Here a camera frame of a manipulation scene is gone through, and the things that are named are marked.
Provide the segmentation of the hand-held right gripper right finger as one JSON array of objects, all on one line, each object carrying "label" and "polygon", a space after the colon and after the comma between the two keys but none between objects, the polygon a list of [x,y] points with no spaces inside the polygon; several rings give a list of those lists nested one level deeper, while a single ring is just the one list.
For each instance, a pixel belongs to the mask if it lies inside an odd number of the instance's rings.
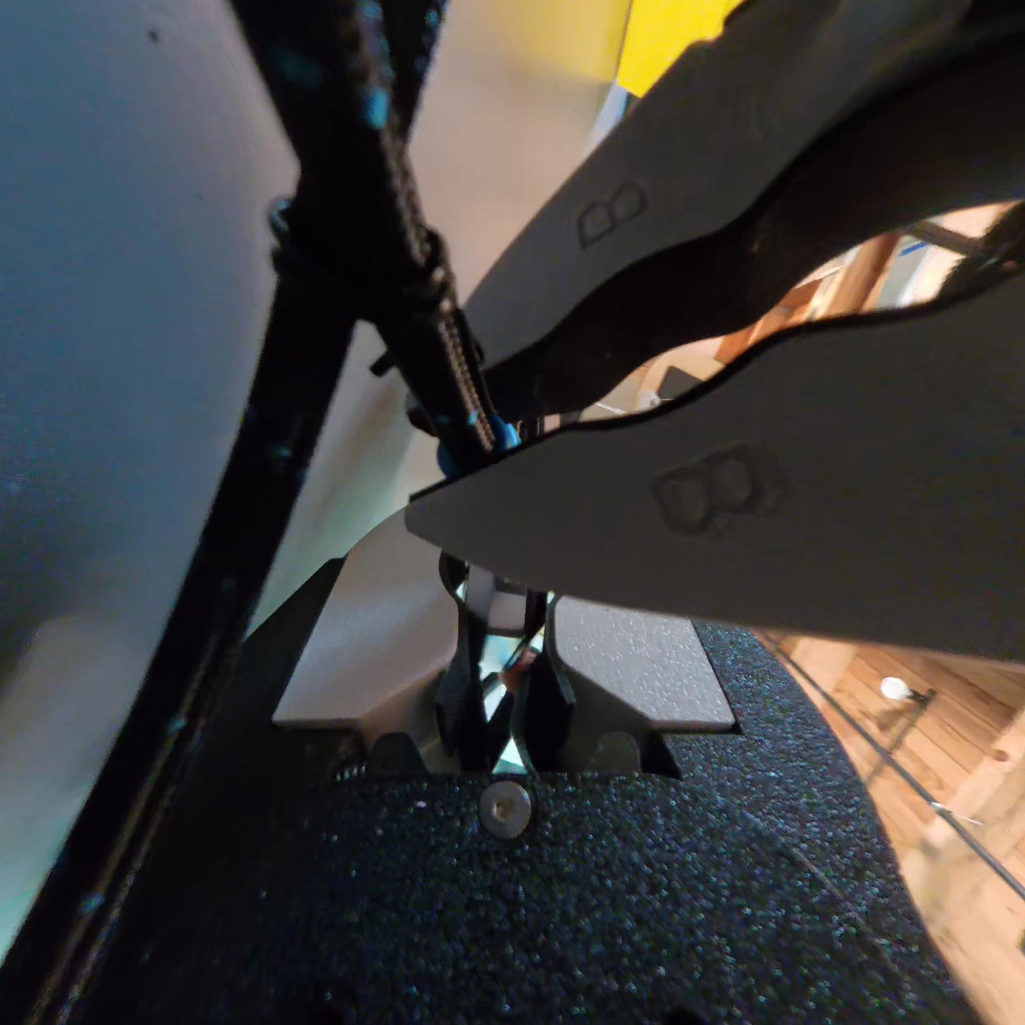
[{"label": "hand-held right gripper right finger", "polygon": [[692,622],[566,596],[548,605],[519,689],[530,773],[676,773],[667,738],[735,731]]}]

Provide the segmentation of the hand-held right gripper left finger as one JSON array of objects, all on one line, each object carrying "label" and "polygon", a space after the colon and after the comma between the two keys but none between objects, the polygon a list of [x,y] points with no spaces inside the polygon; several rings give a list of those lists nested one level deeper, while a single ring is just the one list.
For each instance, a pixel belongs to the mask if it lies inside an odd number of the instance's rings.
[{"label": "hand-held right gripper left finger", "polygon": [[485,622],[450,590],[448,558],[403,512],[348,552],[273,721],[408,738],[430,772],[491,771],[498,732],[480,676]]}]

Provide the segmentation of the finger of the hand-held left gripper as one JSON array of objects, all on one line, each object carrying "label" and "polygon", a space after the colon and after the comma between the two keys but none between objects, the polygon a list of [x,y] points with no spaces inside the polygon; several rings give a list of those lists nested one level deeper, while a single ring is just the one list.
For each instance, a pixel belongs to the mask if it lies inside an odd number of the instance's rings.
[{"label": "finger of the hand-held left gripper", "polygon": [[557,596],[1023,661],[1023,277],[771,336],[653,412],[416,495],[411,533]]},{"label": "finger of the hand-held left gripper", "polygon": [[507,420],[756,321],[863,239],[1023,184],[1023,2],[747,2],[468,301]]}]

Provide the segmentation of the braided HDMI cable green plugs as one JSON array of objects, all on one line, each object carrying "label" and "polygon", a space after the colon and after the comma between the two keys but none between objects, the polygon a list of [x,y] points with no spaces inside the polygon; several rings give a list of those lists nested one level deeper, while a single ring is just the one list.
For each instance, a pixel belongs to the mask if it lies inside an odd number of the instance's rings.
[{"label": "braided HDMI cable green plugs", "polygon": [[2,960],[2,1023],[67,1023],[232,682],[358,321],[456,471],[509,448],[407,142],[445,2],[228,2],[297,159],[266,211],[275,291],[209,512],[140,689]]}]

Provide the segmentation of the yellow plastic bin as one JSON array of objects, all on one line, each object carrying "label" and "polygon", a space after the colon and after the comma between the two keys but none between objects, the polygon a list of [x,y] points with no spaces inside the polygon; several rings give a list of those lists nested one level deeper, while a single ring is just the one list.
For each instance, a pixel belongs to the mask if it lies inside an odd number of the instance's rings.
[{"label": "yellow plastic bin", "polygon": [[651,89],[691,45],[715,38],[740,1],[632,1],[616,83],[633,96]]}]

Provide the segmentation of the grey desk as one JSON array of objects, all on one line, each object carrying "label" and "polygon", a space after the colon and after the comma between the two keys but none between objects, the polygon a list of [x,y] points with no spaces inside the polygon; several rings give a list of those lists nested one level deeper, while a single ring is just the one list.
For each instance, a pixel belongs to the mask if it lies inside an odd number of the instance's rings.
[{"label": "grey desk", "polygon": [[[411,158],[460,297],[575,169],[630,2],[442,2]],[[224,470],[297,165],[227,2],[4,1],[2,959]],[[253,626],[438,480],[360,326]]]}]

